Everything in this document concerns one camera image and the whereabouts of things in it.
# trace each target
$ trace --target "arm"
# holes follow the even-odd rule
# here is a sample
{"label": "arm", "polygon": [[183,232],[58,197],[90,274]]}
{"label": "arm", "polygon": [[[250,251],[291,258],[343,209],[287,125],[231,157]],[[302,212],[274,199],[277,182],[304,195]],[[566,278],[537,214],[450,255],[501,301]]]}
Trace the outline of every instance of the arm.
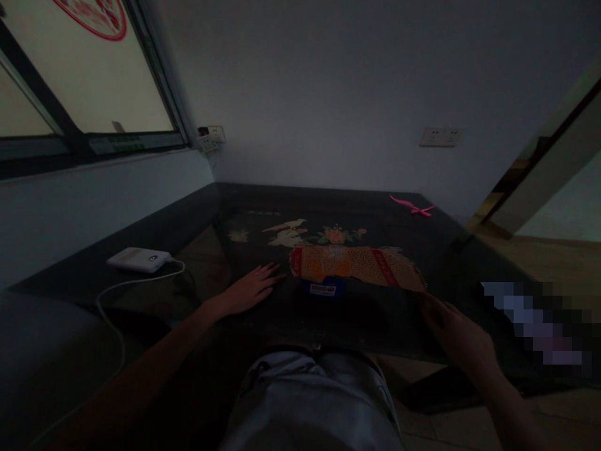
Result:
{"label": "arm", "polygon": [[451,361],[472,381],[488,408],[503,449],[549,449],[524,399],[505,378],[490,335],[453,305],[426,293],[422,313]]}
{"label": "arm", "polygon": [[226,291],[204,302],[138,361],[109,382],[57,432],[50,449],[103,447],[122,437],[158,397],[199,339],[224,316],[265,299],[285,276],[270,277],[279,265],[257,267]]}

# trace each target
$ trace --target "wall socket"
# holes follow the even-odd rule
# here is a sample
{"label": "wall socket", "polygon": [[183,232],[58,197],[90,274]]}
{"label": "wall socket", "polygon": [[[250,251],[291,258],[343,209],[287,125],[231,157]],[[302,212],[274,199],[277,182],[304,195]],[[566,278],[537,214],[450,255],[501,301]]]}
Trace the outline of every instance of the wall socket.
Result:
{"label": "wall socket", "polygon": [[426,127],[420,147],[455,147],[461,142],[463,129],[458,127]]}
{"label": "wall socket", "polygon": [[215,143],[215,141],[213,141],[211,135],[201,136],[198,138],[198,141],[200,142],[200,147],[202,148],[202,152],[205,155],[210,155],[219,150],[217,144]]}
{"label": "wall socket", "polygon": [[225,133],[223,132],[223,127],[221,125],[209,125],[208,134],[215,142],[225,142]]}

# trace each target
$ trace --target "painted bird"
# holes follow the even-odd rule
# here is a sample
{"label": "painted bird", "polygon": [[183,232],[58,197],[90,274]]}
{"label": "painted bird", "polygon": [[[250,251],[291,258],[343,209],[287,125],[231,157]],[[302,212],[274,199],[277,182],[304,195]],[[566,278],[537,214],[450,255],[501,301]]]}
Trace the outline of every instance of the painted bird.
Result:
{"label": "painted bird", "polygon": [[306,221],[306,219],[297,219],[296,221],[288,221],[283,224],[274,225],[273,227],[265,229],[264,232],[270,232],[270,231],[276,231],[276,230],[282,230],[282,229],[296,229],[296,227],[298,227],[305,221]]}

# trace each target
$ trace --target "charging cable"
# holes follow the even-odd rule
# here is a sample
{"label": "charging cable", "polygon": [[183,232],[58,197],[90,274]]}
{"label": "charging cable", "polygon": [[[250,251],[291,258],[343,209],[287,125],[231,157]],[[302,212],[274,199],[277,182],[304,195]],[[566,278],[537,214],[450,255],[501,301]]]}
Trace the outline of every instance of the charging cable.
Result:
{"label": "charging cable", "polygon": [[121,282],[121,283],[119,283],[117,285],[110,286],[109,288],[107,288],[105,290],[102,290],[100,293],[98,293],[98,295],[97,295],[97,297],[95,299],[95,303],[96,303],[96,307],[98,308],[98,312],[100,313],[100,316],[102,317],[102,319],[105,320],[105,323],[117,334],[117,338],[119,339],[119,344],[121,346],[121,361],[119,363],[119,367],[117,368],[117,370],[115,371],[115,373],[106,382],[104,382],[104,384],[102,384],[98,390],[96,390],[94,392],[94,394],[92,396],[90,396],[83,403],[75,406],[74,409],[72,409],[69,412],[65,413],[61,418],[59,418],[57,421],[55,421],[54,423],[52,423],[48,428],[46,428],[44,430],[44,432],[42,432],[40,435],[38,435],[29,444],[28,448],[31,448],[31,447],[35,446],[42,438],[44,438],[46,436],[46,434],[48,434],[50,431],[52,431],[54,428],[56,428],[60,423],[62,423],[63,421],[65,421],[72,414],[74,414],[75,412],[77,412],[90,399],[92,399],[93,397],[95,397],[100,392],[100,390],[102,390],[106,386],[106,384],[108,384],[111,380],[115,379],[117,377],[117,375],[119,373],[121,373],[123,367],[125,366],[125,340],[123,339],[123,334],[117,328],[117,326],[115,326],[112,323],[112,321],[110,319],[108,319],[108,317],[107,317],[107,315],[105,313],[105,310],[102,308],[102,304],[100,303],[100,298],[102,296],[104,296],[106,293],[108,293],[109,291],[111,291],[112,289],[120,287],[120,286],[131,285],[131,284],[136,284],[136,283],[143,283],[143,282],[152,282],[152,281],[160,280],[160,279],[166,279],[168,277],[177,276],[178,274],[181,274],[181,273],[183,273],[186,270],[186,264],[183,261],[175,260],[175,259],[172,259],[172,258],[167,259],[167,261],[168,262],[172,262],[172,263],[179,263],[180,265],[182,265],[182,268],[179,271],[171,272],[170,274],[165,274],[164,276],[151,277],[150,279],[138,279],[138,280],[134,280],[134,281]]}

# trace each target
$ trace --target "power bank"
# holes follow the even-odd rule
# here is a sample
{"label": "power bank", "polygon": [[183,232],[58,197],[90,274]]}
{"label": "power bank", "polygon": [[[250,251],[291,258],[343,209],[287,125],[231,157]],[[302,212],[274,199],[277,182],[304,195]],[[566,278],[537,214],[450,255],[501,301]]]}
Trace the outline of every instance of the power bank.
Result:
{"label": "power bank", "polygon": [[117,255],[110,257],[106,264],[109,266],[129,269],[131,271],[151,274],[171,259],[169,252],[153,251],[141,247],[128,247]]}

